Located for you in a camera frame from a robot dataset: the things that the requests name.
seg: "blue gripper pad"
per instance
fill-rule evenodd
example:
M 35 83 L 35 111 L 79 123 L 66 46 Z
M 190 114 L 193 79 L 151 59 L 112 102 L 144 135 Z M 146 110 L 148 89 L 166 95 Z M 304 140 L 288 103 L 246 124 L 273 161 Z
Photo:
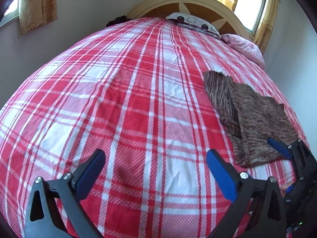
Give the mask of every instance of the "blue gripper pad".
M 74 198 L 76 201 L 87 198 L 105 163 L 106 155 L 104 151 L 96 149 L 87 162 L 79 165 L 77 170 L 74 172 Z
M 296 184 L 296 183 L 293 183 L 290 187 L 288 187 L 287 190 L 285 191 L 285 194 L 290 193 L 290 192 L 294 189 L 295 184 Z
M 208 168 L 218 183 L 224 197 L 233 203 L 237 198 L 237 186 L 224 167 L 227 163 L 218 153 L 217 155 L 214 153 L 217 152 L 212 150 L 207 152 L 206 161 Z
M 288 160 L 290 160 L 292 158 L 292 154 L 289 152 L 287 145 L 284 142 L 268 138 L 267 143 L 273 149 L 275 149 L 278 153 L 280 153 L 284 158 L 286 158 Z

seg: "red plaid bedsheet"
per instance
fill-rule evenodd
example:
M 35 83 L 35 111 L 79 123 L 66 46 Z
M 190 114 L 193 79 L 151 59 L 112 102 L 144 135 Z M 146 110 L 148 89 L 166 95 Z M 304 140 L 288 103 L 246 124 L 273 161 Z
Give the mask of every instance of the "red plaid bedsheet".
M 97 32 L 32 74 L 0 111 L 0 210 L 23 237 L 34 179 L 74 171 L 96 148 L 106 165 L 81 202 L 105 237 L 206 237 L 224 216 L 224 199 L 205 163 L 232 144 L 204 87 L 221 71 L 295 113 L 268 75 L 223 42 L 166 20 L 143 18 Z M 276 161 L 247 171 L 294 180 Z M 58 204 L 68 230 L 74 230 Z M 237 229 L 240 234 L 246 219 Z

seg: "pillow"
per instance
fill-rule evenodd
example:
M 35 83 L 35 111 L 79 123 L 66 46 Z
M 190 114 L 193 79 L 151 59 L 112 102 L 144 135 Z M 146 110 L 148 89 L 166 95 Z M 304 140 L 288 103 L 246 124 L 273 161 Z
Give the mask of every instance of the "pillow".
M 219 32 L 216 30 L 216 28 L 210 24 L 208 21 L 203 20 L 199 17 L 180 13 L 180 12 L 174 12 L 166 17 L 167 20 L 174 20 L 177 25 L 190 28 L 202 33 L 205 33 L 210 36 L 214 36 L 217 38 L 220 38 Z
M 256 44 L 246 40 L 243 37 L 233 34 L 221 35 L 221 40 L 223 40 L 231 48 L 243 54 L 249 60 L 255 62 L 262 69 L 265 68 L 265 62 L 262 53 Z

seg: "pink pillow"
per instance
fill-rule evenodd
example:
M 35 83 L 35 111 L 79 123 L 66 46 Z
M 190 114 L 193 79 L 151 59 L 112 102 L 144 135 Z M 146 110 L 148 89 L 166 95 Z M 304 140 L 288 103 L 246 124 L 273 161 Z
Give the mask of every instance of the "pink pillow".
M 249 60 L 258 64 L 262 69 L 265 68 L 265 62 L 259 47 L 243 37 L 233 34 L 221 35 L 221 39 L 231 48 L 243 54 Z

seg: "white wall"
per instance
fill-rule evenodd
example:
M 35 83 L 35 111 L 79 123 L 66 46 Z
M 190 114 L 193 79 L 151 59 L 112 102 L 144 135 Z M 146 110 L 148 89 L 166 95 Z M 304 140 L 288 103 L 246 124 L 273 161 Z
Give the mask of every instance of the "white wall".
M 296 0 L 281 0 L 277 16 L 265 52 L 267 72 L 297 114 L 317 157 L 317 34 Z
M 57 21 L 24 36 L 18 20 L 0 29 L 0 108 L 39 67 L 142 1 L 57 0 Z

